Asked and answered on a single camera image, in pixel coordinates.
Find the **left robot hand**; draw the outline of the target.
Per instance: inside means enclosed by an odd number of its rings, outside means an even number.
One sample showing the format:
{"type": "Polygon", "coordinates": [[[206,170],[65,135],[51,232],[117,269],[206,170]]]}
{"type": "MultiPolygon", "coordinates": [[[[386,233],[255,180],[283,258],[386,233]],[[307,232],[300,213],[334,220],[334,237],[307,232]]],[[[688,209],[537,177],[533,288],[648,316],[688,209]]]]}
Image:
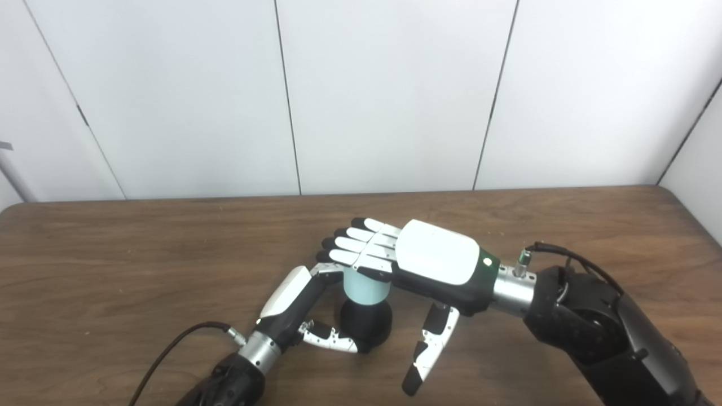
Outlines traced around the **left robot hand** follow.
{"type": "Polygon", "coordinates": [[[342,280],[343,270],[338,264],[295,267],[266,302],[254,331],[273,340],[281,352],[302,341],[341,352],[367,352],[367,345],[348,334],[306,318],[328,285],[342,280]]]}

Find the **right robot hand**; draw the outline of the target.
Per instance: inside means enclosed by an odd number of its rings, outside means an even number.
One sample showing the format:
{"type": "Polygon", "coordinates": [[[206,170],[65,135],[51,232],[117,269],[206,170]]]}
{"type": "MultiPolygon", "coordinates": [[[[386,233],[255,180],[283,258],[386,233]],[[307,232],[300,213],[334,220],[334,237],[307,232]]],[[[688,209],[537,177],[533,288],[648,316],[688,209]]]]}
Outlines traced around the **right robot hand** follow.
{"type": "Polygon", "coordinates": [[[354,218],[322,241],[315,259],[433,299],[402,383],[415,396],[441,356],[461,316],[486,311],[492,302],[500,260],[469,236],[418,219],[402,228],[372,218],[354,218]]]}

